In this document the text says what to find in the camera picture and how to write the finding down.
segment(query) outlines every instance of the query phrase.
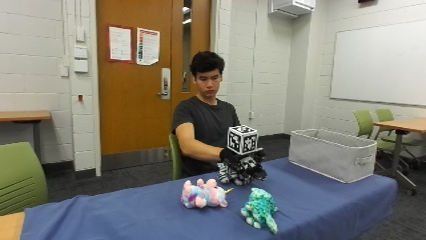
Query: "black hair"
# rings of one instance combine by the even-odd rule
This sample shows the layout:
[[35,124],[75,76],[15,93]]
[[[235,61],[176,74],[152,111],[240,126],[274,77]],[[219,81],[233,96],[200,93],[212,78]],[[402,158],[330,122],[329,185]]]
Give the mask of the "black hair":
[[219,73],[223,74],[225,68],[225,61],[217,53],[211,51],[199,52],[192,58],[191,63],[191,73],[196,77],[197,73],[211,72],[219,70]]

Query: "wooden door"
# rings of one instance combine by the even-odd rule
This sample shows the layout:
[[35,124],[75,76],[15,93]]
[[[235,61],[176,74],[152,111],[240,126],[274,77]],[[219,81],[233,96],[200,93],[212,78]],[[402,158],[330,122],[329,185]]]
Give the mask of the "wooden door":
[[[209,49],[211,0],[193,1],[200,8],[200,24],[208,28],[197,34],[192,51]],[[101,154],[117,154],[168,146],[173,109],[195,95],[181,93],[183,77],[183,6],[184,0],[97,1],[99,86]],[[109,25],[160,31],[160,60],[149,66],[108,61]],[[171,100],[157,95],[161,69],[172,70]]]

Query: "gray mesh basket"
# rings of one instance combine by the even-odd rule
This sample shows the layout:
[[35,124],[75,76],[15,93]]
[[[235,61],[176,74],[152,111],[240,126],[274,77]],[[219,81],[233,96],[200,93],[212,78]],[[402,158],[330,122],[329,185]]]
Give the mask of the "gray mesh basket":
[[377,143],[322,129],[292,132],[289,160],[312,171],[350,183],[374,171]]

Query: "black and white marker cube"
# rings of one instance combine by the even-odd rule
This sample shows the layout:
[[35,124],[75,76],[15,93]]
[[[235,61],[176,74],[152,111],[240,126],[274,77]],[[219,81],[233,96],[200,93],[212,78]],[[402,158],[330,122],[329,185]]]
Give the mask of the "black and white marker cube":
[[228,130],[228,148],[240,155],[257,150],[257,130],[241,125]]

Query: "whiteboard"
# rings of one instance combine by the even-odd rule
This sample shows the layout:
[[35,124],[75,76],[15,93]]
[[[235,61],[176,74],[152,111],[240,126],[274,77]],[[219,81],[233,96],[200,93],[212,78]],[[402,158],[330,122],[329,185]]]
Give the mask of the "whiteboard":
[[330,98],[426,105],[426,21],[337,33]]

